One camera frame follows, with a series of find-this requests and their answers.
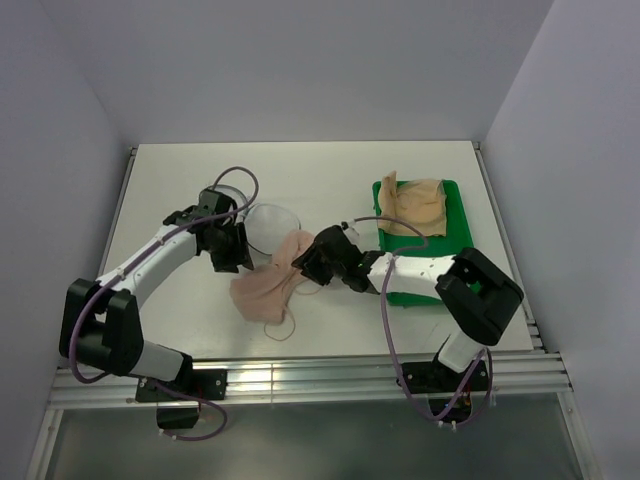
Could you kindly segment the pink bra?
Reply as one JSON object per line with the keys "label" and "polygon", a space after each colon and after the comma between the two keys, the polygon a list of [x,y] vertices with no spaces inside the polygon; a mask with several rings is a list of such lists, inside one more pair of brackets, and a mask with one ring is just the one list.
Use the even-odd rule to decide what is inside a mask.
{"label": "pink bra", "polygon": [[[322,290],[298,291],[298,287],[309,282],[301,271],[292,266],[312,245],[314,235],[305,230],[292,230],[272,254],[268,263],[230,282],[229,294],[239,314],[245,321],[261,323],[263,333],[273,341],[284,342],[296,330],[296,320],[289,308],[293,294],[310,296]],[[286,318],[292,323],[291,331],[282,338],[272,336],[268,326],[280,326]]]}

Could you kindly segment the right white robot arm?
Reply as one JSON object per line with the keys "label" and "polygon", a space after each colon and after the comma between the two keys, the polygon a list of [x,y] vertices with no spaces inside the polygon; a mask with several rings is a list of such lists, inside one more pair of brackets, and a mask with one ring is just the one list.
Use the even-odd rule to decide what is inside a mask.
{"label": "right white robot arm", "polygon": [[486,347],[497,345],[524,293],[507,274],[473,247],[440,257],[362,251],[353,229],[334,225],[317,234],[292,262],[303,277],[324,286],[335,277],[358,293],[427,296],[440,300],[456,327],[433,365],[435,383],[452,390]]}

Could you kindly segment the mesh laundry bag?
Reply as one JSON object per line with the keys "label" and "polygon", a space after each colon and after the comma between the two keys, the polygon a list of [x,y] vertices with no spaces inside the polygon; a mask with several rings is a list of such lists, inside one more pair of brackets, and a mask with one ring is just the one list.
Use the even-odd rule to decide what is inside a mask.
{"label": "mesh laundry bag", "polygon": [[279,205],[254,202],[236,214],[216,220],[210,236],[214,249],[224,251],[233,245],[229,236],[231,229],[227,226],[243,223],[247,235],[248,246],[263,255],[272,255],[280,246],[286,235],[301,228],[296,214]]}

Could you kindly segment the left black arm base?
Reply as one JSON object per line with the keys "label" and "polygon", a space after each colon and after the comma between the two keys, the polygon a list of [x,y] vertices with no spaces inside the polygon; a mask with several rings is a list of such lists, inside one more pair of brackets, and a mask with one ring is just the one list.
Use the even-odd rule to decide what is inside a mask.
{"label": "left black arm base", "polygon": [[158,428],[177,437],[185,436],[213,410],[221,420],[214,430],[219,434],[228,423],[228,413],[217,404],[226,396],[227,373],[226,369],[194,370],[182,384],[140,379],[134,399],[139,404],[156,404]]}

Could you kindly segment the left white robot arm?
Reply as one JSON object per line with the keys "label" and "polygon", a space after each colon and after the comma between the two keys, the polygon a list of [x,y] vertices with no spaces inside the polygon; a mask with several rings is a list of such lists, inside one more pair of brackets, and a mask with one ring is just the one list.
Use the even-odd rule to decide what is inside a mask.
{"label": "left white robot arm", "polygon": [[170,214],[155,236],[124,264],[96,280],[68,288],[59,352],[72,367],[87,365],[102,375],[149,378],[172,399],[195,386],[190,355],[145,340],[140,309],[179,267],[206,253],[217,273],[252,268],[242,208],[212,187],[196,204]]}

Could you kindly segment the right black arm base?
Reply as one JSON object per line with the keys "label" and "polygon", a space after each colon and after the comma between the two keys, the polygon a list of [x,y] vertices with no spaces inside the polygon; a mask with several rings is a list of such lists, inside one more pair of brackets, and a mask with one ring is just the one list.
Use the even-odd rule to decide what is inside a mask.
{"label": "right black arm base", "polygon": [[[401,364],[403,378],[413,395],[420,395],[427,400],[434,416],[439,415],[449,405],[461,380],[466,375],[456,373],[442,365],[438,360],[424,362],[405,362]],[[485,393],[491,386],[486,363],[481,360],[462,387],[460,397],[442,421],[449,425],[458,425],[467,421],[473,414],[473,393]]]}

